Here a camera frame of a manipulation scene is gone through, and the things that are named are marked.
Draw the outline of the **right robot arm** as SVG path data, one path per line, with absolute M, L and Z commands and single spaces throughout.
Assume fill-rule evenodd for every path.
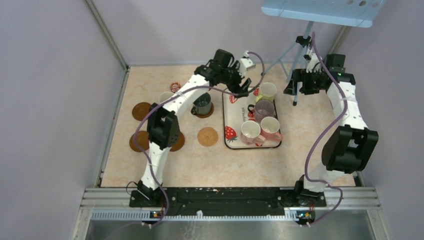
M 329 54 L 321 60 L 316 53 L 304 55 L 306 68 L 294 69 L 284 94 L 305 95 L 325 91 L 335 116 L 334 132 L 321 151 L 321 163 L 296 182 L 293 200 L 307 206 L 321 198 L 327 184 L 362 171 L 373 153 L 379 134 L 369 129 L 356 99 L 356 80 L 346 73 L 345 55 Z

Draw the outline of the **dark brown wooden coaster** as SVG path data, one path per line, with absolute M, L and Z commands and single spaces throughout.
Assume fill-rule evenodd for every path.
M 205 119 L 205 118 L 210 117 L 210 116 L 214 113 L 214 111 L 215 111 L 215 106 L 214 106 L 214 104 L 212 103 L 212 104 L 211 104 L 211 109 L 210 109 L 210 111 L 209 111 L 209 113 L 208 113 L 208 114 L 205 114 L 205 115 L 193 114 L 193 116 L 195 116 L 195 117 L 197 117 L 197 118 L 200 118 L 200 119 Z

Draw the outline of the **brown wooden round coaster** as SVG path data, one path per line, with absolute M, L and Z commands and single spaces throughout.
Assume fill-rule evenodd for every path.
M 137 103 L 133 107 L 131 114 L 135 120 L 142 121 L 146 117 L 146 115 L 149 113 L 150 107 L 151 107 L 151 104 L 148 102 Z

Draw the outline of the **purple mug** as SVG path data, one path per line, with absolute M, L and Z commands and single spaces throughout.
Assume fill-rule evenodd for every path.
M 266 99 L 259 100 L 256 104 L 249 104 L 247 110 L 257 123 L 260 123 L 266 117 L 275 115 L 274 103 Z

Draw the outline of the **light green mug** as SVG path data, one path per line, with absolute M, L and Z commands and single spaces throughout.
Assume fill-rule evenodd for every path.
M 166 103 L 167 100 L 170 99 L 173 95 L 174 95 L 174 93 L 171 92 L 171 91 L 166 91 L 166 92 L 161 93 L 160 96 L 159 96 L 159 99 L 158 99 L 159 103 L 160 104 Z

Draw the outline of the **dark green mug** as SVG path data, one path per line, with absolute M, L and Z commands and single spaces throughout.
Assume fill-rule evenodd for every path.
M 202 94 L 193 102 L 191 114 L 195 116 L 205 116 L 210 113 L 212 109 L 212 98 L 209 93 Z

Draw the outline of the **woven rattan coaster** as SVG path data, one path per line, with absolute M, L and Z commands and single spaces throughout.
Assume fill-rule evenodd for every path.
M 204 127 L 197 134 L 198 142 L 204 147 L 211 147 L 217 143 L 219 135 L 212 127 Z

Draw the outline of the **yellow-green mug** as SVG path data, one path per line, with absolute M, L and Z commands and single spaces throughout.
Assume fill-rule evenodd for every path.
M 255 103 L 260 100 L 268 100 L 273 102 L 278 92 L 277 87 L 271 82 L 262 83 L 258 90 L 258 95 L 255 98 Z

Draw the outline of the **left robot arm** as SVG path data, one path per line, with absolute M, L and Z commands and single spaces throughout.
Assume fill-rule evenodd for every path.
M 162 174 L 168 154 L 180 137 L 179 120 L 191 108 L 195 100 L 209 90 L 217 91 L 217 85 L 223 84 L 224 94 L 235 98 L 247 97 L 251 79 L 246 78 L 247 71 L 255 68 L 251 59 L 252 52 L 246 51 L 239 60 L 232 53 L 218 49 L 213 59 L 198 66 L 188 81 L 162 103 L 153 103 L 148 114 L 141 121 L 146 123 L 149 149 L 140 150 L 147 157 L 145 173 L 132 191 L 133 198 L 138 196 L 149 207 L 160 202 Z

